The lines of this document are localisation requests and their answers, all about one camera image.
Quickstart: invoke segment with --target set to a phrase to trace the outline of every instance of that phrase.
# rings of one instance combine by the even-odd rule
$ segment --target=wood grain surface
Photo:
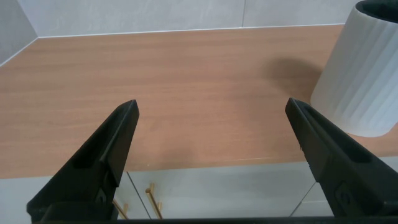
[[[117,105],[141,117],[126,170],[304,161],[284,113],[341,26],[38,39],[0,68],[0,178],[53,175]],[[398,155],[398,129],[355,138]]]

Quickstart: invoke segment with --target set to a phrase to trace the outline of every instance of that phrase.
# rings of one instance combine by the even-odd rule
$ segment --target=cabinet door
[[[0,179],[0,223],[31,223],[26,204],[51,177]]]
[[[288,217],[315,180],[306,162],[261,166],[129,172],[151,218],[146,195],[162,202],[163,218]]]
[[[114,195],[115,201],[121,208],[127,207],[126,215],[128,219],[149,219],[149,215],[142,204],[137,191],[135,190],[127,172],[123,172],[120,185]]]

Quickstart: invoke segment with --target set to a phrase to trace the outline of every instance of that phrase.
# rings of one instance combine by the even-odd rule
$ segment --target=wall tile
[[[360,0],[247,0],[244,27],[341,24]]]
[[[19,0],[39,37],[241,27],[244,0]]]
[[[0,1],[0,65],[37,37],[17,0]]]

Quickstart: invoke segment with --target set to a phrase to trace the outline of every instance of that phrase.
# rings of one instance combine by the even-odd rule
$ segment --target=white cylindrical container
[[[375,137],[398,121],[398,1],[357,3],[311,96],[347,133]]]

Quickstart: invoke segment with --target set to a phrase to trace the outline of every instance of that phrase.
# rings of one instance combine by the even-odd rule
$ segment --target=gold cabinet handle
[[[127,210],[129,209],[128,203],[125,203],[123,205],[123,209],[120,207],[119,203],[115,199],[113,199],[113,204],[116,207],[116,209],[119,211],[119,215],[120,217],[122,217],[122,219],[129,219],[127,217]]]
[[[160,211],[162,209],[162,202],[156,203],[154,193],[155,193],[155,184],[150,183],[149,188],[147,188],[145,190],[145,194],[147,195],[150,205],[154,209],[154,212],[155,212],[157,218],[163,219],[162,214],[160,213]]]

